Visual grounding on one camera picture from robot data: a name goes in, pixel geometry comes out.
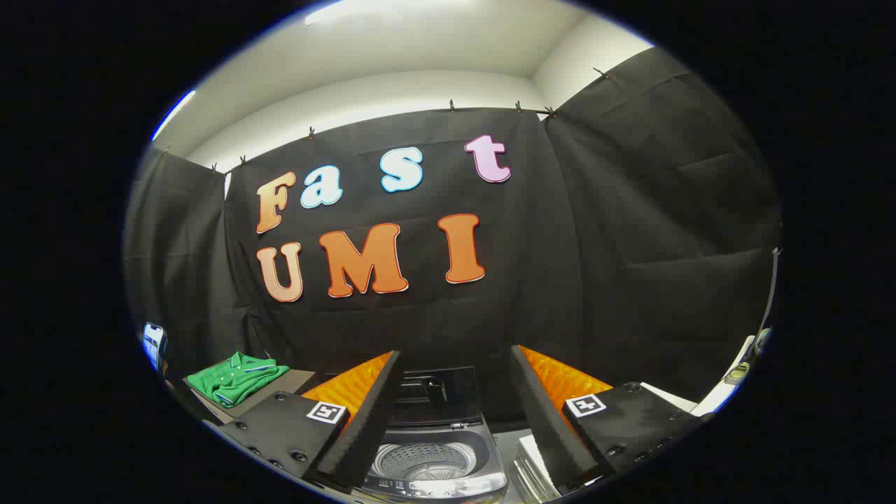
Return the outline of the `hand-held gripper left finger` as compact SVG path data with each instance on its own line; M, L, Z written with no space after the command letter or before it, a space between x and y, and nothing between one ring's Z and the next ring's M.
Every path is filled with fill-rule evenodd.
M372 465L404 368L392 350L304 395L275 391L218 437L295 484L350 492Z

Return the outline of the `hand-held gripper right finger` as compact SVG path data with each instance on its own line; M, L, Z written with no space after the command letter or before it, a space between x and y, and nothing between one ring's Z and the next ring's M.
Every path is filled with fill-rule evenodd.
M511 347L511 373L554 488L577 491L636 471L703 420L640 382L609 386L555 358Z

